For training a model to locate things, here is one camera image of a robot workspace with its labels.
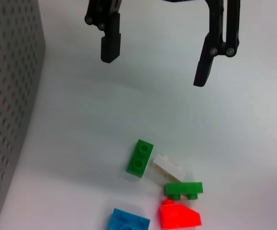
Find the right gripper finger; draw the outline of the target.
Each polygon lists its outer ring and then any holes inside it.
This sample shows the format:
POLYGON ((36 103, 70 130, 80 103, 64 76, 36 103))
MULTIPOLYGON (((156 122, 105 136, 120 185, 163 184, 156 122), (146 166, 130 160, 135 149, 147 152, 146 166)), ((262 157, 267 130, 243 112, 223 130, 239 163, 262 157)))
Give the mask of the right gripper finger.
POLYGON ((120 55, 120 0, 90 0, 84 21, 104 32, 101 60, 112 63, 120 55))
POLYGON ((209 8, 209 32, 202 47, 194 79, 194 86, 203 87, 211 72, 216 56, 232 58, 239 46, 240 0, 227 1, 226 39, 223 40, 224 1, 207 0, 209 8))

